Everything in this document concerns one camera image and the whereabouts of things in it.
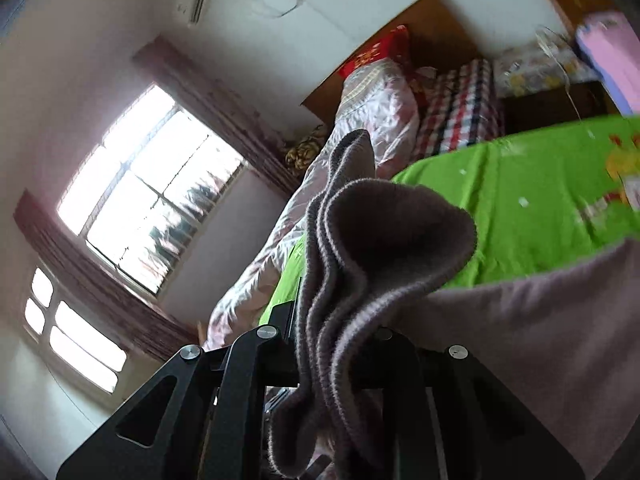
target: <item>red cushion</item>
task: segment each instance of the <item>red cushion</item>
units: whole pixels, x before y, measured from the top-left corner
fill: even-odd
[[[379,42],[356,54],[355,57],[340,67],[338,73],[343,79],[347,79],[349,74],[357,68],[385,59],[385,57],[393,59],[403,68],[411,65],[409,30],[404,25],[398,25]]]

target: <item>pink object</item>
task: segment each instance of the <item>pink object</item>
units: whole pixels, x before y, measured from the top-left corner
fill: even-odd
[[[640,114],[640,40],[621,12],[585,19],[576,38],[623,115]]]

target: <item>window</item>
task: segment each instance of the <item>window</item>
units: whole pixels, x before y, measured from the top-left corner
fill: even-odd
[[[24,319],[45,351],[73,367],[107,393],[113,393],[127,353],[88,324],[69,303],[52,276],[37,268]]]
[[[103,262],[152,294],[244,160],[157,86],[111,126],[58,214]]]

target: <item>window pane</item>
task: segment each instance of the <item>window pane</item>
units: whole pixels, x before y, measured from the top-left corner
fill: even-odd
[[[82,230],[119,169],[120,163],[103,146],[96,148],[80,168],[58,208],[58,215],[74,234]]]
[[[53,326],[50,338],[51,348],[73,368],[92,383],[97,384],[103,390],[111,393],[118,383],[117,375],[109,370],[100,361],[91,357],[76,343],[71,341],[62,331]]]
[[[165,202],[158,202],[125,252],[120,267],[152,292],[178,263],[195,228]]]
[[[64,301],[60,302],[56,311],[56,324],[96,359],[117,372],[122,370],[127,360],[124,350],[78,316]]]
[[[115,187],[88,232],[87,240],[111,261],[120,261],[158,196],[130,171]]]
[[[24,309],[24,318],[36,334],[42,334],[42,330],[44,329],[44,314],[31,298],[27,300],[27,306]]]
[[[53,285],[40,269],[36,269],[36,273],[33,275],[31,290],[43,306],[49,306],[49,301],[51,301],[51,295],[53,294]]]
[[[109,129],[104,145],[121,162],[125,162],[175,102],[164,91],[153,86]]]
[[[220,190],[242,163],[218,136],[210,136],[191,157],[164,195],[198,221],[211,210]]]
[[[206,128],[184,112],[178,112],[136,157],[131,170],[155,190],[163,192],[206,138]]]

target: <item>green bed sheet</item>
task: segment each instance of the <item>green bed sheet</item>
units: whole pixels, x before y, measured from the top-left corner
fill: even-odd
[[[447,286],[529,276],[640,234],[640,211],[633,207],[640,117],[608,116],[503,137],[420,160],[393,181],[430,187],[474,218],[478,248]],[[291,251],[261,323],[274,305],[295,298],[304,243],[302,237]]]

